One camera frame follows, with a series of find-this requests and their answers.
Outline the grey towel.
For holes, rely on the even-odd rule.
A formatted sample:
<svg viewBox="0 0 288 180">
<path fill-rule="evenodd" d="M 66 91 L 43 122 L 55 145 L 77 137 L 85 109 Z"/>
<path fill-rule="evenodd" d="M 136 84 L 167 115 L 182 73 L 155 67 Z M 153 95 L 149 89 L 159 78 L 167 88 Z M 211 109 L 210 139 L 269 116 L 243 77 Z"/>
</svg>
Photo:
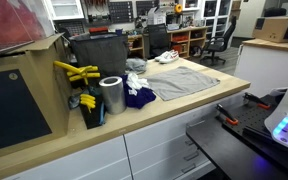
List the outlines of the grey towel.
<svg viewBox="0 0 288 180">
<path fill-rule="evenodd" d="M 194 94 L 220 84 L 219 79 L 184 66 L 148 76 L 147 80 L 151 89 L 163 101 Z"/>
</svg>

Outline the purple cloth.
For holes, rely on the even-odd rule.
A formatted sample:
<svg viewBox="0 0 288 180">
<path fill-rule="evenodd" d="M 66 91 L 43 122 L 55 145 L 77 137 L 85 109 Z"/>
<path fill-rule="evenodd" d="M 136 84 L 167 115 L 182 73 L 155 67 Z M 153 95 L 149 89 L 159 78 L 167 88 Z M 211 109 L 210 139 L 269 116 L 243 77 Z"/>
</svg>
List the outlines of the purple cloth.
<svg viewBox="0 0 288 180">
<path fill-rule="evenodd" d="M 121 76 L 123 81 L 125 101 L 128 107 L 141 109 L 146 104 L 156 99 L 156 95 L 153 93 L 151 88 L 143 87 L 139 90 L 136 90 L 129 87 L 128 84 L 126 83 L 127 77 L 128 74 Z"/>
</svg>

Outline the white crumpled cloth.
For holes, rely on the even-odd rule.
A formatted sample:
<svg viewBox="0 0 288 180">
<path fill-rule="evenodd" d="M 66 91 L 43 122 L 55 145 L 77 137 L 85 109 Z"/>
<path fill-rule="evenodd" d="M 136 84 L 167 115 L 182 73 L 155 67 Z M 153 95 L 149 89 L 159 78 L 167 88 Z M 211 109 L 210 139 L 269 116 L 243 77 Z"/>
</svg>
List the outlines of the white crumpled cloth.
<svg viewBox="0 0 288 180">
<path fill-rule="evenodd" d="M 126 83 L 132 89 L 139 90 L 143 87 L 150 88 L 149 83 L 146 79 L 139 78 L 135 73 L 129 73 Z"/>
</svg>

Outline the grey crumpled garment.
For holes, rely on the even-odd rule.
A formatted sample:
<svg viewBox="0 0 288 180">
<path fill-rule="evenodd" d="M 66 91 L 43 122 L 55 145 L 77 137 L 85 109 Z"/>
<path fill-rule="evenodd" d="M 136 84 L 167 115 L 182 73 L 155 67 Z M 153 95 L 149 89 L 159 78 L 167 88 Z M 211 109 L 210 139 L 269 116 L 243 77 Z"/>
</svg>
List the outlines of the grey crumpled garment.
<svg viewBox="0 0 288 180">
<path fill-rule="evenodd" d="M 126 72 L 141 74 L 146 71 L 147 62 L 140 58 L 129 58 L 126 60 Z"/>
</svg>

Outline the silver metal cylinder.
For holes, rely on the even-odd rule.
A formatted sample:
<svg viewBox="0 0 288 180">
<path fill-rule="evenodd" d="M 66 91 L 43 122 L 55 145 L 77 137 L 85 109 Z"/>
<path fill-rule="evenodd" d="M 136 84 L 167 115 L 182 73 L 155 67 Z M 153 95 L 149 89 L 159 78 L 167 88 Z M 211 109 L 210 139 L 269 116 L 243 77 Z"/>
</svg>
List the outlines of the silver metal cylinder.
<svg viewBox="0 0 288 180">
<path fill-rule="evenodd" d="M 111 115 L 125 111 L 126 103 L 122 78 L 111 76 L 99 82 L 107 112 Z"/>
</svg>

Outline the white red sneaker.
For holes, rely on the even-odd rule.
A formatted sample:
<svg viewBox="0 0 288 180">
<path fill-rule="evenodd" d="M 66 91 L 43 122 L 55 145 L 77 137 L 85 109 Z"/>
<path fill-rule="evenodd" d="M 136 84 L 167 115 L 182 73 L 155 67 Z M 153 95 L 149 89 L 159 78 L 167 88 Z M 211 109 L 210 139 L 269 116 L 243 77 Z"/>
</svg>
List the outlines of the white red sneaker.
<svg viewBox="0 0 288 180">
<path fill-rule="evenodd" d="M 171 63 L 171 62 L 174 62 L 174 61 L 176 61 L 178 59 L 179 59 L 179 54 L 175 50 L 165 51 L 160 56 L 157 56 L 155 58 L 155 60 L 158 61 L 161 64 Z"/>
</svg>

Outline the dark grey fabric bin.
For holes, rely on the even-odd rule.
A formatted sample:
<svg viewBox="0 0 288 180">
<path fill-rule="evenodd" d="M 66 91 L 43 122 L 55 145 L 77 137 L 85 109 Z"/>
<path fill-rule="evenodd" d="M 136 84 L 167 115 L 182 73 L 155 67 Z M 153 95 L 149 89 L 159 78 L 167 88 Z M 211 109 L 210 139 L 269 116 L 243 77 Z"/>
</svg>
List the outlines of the dark grey fabric bin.
<svg viewBox="0 0 288 180">
<path fill-rule="evenodd" d="M 97 66 L 102 77 L 125 73 L 129 54 L 127 35 L 81 34 L 71 37 L 70 44 L 79 66 Z"/>
</svg>

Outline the white drawer cabinet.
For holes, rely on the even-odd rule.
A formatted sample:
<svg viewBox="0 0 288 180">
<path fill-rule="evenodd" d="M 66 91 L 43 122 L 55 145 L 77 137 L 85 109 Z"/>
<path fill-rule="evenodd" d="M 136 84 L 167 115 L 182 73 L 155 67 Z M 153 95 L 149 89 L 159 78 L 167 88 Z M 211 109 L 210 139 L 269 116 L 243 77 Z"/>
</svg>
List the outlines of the white drawer cabinet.
<svg viewBox="0 0 288 180">
<path fill-rule="evenodd" d="M 37 166 L 4 180 L 190 180 L 215 169 L 186 136 L 186 129 L 214 111 L 215 102 L 185 107 L 162 103 L 156 123 Z"/>
</svg>

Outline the wooden shelf unit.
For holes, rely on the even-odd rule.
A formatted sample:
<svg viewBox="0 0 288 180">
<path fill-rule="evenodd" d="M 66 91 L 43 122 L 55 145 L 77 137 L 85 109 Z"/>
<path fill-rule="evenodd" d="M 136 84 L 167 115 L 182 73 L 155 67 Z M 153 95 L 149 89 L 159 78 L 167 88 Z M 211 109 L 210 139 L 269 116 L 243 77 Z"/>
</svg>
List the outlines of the wooden shelf unit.
<svg viewBox="0 0 288 180">
<path fill-rule="evenodd" d="M 174 42 L 175 49 L 181 58 L 188 59 L 193 47 L 202 48 L 206 42 L 206 27 L 187 27 L 168 31 L 168 37 Z M 130 51 L 144 58 L 149 57 L 149 38 L 147 34 L 128 37 Z"/>
</svg>

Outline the orange black clamp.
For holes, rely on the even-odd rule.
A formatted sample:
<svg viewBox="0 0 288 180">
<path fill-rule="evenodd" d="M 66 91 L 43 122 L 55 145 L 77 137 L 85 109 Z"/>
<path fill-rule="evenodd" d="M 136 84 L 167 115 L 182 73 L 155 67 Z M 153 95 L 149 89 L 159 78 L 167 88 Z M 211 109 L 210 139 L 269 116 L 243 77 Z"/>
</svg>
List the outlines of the orange black clamp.
<svg viewBox="0 0 288 180">
<path fill-rule="evenodd" d="M 246 99 L 248 101 L 255 102 L 258 107 L 261 107 L 261 108 L 266 109 L 266 110 L 270 109 L 270 107 L 271 107 L 270 104 L 265 103 L 259 97 L 255 96 L 251 93 L 248 93 L 248 92 L 245 92 L 244 99 Z"/>
<path fill-rule="evenodd" d="M 238 120 L 229 113 L 221 104 L 216 105 L 216 109 L 225 116 L 225 120 L 231 125 L 237 125 Z"/>
</svg>

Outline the large cardboard box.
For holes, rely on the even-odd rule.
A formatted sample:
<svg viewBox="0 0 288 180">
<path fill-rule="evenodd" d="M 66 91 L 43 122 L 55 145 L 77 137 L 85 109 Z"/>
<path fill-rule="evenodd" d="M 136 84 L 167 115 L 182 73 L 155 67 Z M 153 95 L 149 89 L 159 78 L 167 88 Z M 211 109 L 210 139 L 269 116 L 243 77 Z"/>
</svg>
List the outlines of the large cardboard box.
<svg viewBox="0 0 288 180">
<path fill-rule="evenodd" d="M 59 34 L 0 56 L 0 157 L 62 137 L 71 95 Z"/>
</svg>

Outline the cardboard box on counter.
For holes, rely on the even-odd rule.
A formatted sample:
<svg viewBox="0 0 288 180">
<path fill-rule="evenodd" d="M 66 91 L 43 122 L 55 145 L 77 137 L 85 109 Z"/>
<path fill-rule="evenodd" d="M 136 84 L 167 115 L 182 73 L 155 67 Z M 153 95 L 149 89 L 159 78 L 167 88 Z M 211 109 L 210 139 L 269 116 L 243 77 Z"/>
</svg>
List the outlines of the cardboard box on counter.
<svg viewBox="0 0 288 180">
<path fill-rule="evenodd" d="M 252 36 L 275 43 L 288 42 L 288 16 L 258 18 Z"/>
</svg>

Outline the clear plastic bin red contents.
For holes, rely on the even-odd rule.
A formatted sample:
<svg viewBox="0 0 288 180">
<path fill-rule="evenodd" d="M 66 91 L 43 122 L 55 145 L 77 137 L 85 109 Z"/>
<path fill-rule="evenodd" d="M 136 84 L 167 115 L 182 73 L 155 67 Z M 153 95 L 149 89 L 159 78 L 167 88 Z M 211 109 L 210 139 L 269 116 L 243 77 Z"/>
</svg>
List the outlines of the clear plastic bin red contents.
<svg viewBox="0 0 288 180">
<path fill-rule="evenodd" d="M 0 0 L 0 54 L 53 34 L 42 0 Z"/>
</svg>

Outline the yellow handled clamp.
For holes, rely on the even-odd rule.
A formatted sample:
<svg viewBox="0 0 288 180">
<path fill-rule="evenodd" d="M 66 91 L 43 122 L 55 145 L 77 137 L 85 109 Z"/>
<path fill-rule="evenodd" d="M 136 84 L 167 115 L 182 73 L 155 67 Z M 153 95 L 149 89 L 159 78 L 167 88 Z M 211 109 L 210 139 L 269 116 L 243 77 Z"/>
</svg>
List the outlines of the yellow handled clamp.
<svg viewBox="0 0 288 180">
<path fill-rule="evenodd" d="M 89 65 L 89 66 L 77 68 L 67 63 L 60 62 L 60 61 L 54 61 L 53 64 L 67 71 L 67 76 L 69 77 L 70 82 L 83 79 L 85 84 L 88 85 L 89 78 L 100 77 L 100 73 L 98 72 L 97 66 Z"/>
</svg>

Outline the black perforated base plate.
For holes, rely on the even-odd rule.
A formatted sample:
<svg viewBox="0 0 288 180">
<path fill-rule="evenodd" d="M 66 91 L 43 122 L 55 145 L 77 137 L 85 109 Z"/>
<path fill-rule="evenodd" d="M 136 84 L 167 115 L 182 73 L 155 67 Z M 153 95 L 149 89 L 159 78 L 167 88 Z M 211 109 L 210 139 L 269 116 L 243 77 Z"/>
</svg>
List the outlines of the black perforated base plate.
<svg viewBox="0 0 288 180">
<path fill-rule="evenodd" d="M 261 100 L 270 107 L 264 109 L 255 102 L 237 107 L 233 110 L 233 116 L 239 120 L 238 124 L 232 125 L 225 120 L 223 127 L 270 160 L 288 168 L 288 148 L 275 142 L 264 124 L 264 120 L 276 109 L 278 101 L 270 95 Z"/>
</svg>

